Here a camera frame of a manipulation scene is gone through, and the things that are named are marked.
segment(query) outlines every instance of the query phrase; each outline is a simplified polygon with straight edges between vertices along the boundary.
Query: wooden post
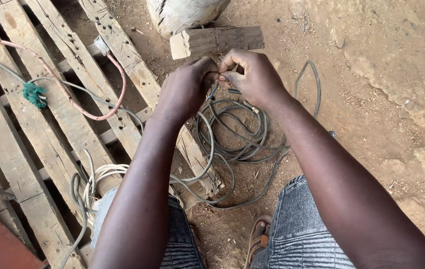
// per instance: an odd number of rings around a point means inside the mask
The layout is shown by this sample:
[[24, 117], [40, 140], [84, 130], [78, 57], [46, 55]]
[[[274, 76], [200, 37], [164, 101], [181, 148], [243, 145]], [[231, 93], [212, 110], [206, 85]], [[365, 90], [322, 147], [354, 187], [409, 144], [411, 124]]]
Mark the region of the wooden post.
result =
[[216, 20], [231, 0], [146, 0], [151, 21], [160, 35], [170, 36]]
[[260, 26], [183, 30], [169, 39], [173, 59], [227, 53], [232, 48], [264, 47]]

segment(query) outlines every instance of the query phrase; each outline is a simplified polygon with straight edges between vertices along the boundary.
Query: hand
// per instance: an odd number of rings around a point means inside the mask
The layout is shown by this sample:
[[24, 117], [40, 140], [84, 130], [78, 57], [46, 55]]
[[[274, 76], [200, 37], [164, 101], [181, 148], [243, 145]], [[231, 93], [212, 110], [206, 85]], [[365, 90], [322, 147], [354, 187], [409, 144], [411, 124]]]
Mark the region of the hand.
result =
[[183, 125], [204, 103], [207, 90], [219, 77], [217, 71], [217, 64], [208, 57], [180, 66], [164, 81], [154, 114]]
[[[236, 72], [231, 71], [236, 65]], [[222, 60], [219, 73], [219, 80], [232, 82], [254, 106], [268, 110], [276, 101], [290, 98], [265, 54], [232, 49]]]

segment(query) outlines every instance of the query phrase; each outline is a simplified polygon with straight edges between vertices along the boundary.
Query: pink cable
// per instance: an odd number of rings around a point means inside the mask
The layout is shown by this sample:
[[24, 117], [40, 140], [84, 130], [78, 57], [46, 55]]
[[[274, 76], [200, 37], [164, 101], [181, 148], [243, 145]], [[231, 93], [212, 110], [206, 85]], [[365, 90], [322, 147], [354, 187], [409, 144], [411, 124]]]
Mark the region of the pink cable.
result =
[[123, 79], [123, 88], [121, 89], [121, 94], [120, 94], [120, 97], [118, 98], [118, 102], [113, 107], [113, 109], [108, 114], [103, 115], [103, 116], [100, 116], [100, 117], [97, 117], [97, 116], [91, 115], [90, 113], [88, 113], [87, 111], [85, 111], [82, 107], [80, 107], [80, 105], [78, 103], [76, 103], [73, 100], [73, 97], [69, 94], [68, 90], [65, 88], [65, 86], [63, 85], [63, 83], [57, 78], [57, 76], [55, 76], [53, 70], [47, 65], [47, 63], [45, 62], [45, 60], [43, 60], [43, 58], [40, 55], [36, 54], [34, 51], [32, 51], [31, 49], [29, 49], [29, 48], [27, 48], [25, 46], [18, 45], [18, 44], [9, 42], [9, 41], [0, 40], [0, 44], [6, 45], [6, 46], [11, 46], [11, 47], [18, 48], [18, 49], [23, 49], [23, 50], [26, 50], [26, 51], [30, 52], [35, 58], [37, 58], [42, 63], [42, 65], [45, 68], [45, 70], [47, 70], [47, 72], [50, 74], [50, 76], [58, 84], [58, 86], [60, 87], [61, 91], [65, 94], [65, 96], [68, 99], [68, 101], [70, 102], [70, 104], [72, 104], [73, 107], [75, 107], [76, 109], [78, 109], [78, 111], [80, 111], [82, 114], [84, 114], [88, 118], [93, 119], [93, 120], [96, 120], [96, 121], [106, 120], [109, 117], [111, 117], [113, 114], [115, 114], [116, 111], [118, 111], [119, 107], [121, 106], [121, 102], [123, 101], [123, 99], [125, 97], [125, 92], [126, 92], [125, 70], [123, 70], [123, 68], [121, 67], [121, 65], [118, 64], [118, 62], [109, 53], [106, 56], [108, 57], [108, 59], [110, 59], [110, 61], [113, 62], [113, 64], [120, 71], [121, 78]]

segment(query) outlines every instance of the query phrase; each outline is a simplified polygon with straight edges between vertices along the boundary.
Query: leg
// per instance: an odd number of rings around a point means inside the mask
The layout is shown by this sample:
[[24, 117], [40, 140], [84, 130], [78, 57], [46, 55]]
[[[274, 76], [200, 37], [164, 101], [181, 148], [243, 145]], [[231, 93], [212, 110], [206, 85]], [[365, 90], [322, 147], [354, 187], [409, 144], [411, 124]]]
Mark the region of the leg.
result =
[[[113, 201], [117, 189], [108, 191], [101, 200], [100, 208], [95, 217], [94, 235], [91, 247], [94, 249], [101, 225]], [[168, 243], [161, 269], [206, 269], [204, 255], [198, 251], [200, 244], [198, 234], [192, 231], [186, 214], [178, 199], [169, 196], [168, 199]]]
[[305, 176], [281, 191], [263, 255], [271, 269], [354, 268], [322, 222]]

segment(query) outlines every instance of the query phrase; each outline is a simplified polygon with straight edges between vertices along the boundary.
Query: tree stump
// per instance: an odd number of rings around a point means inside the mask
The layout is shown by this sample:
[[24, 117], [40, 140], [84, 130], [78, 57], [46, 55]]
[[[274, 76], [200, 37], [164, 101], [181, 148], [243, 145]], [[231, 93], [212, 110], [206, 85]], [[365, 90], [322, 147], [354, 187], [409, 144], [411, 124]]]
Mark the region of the tree stump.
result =
[[151, 21], [169, 39], [186, 29], [200, 28], [216, 20], [231, 0], [146, 0]]

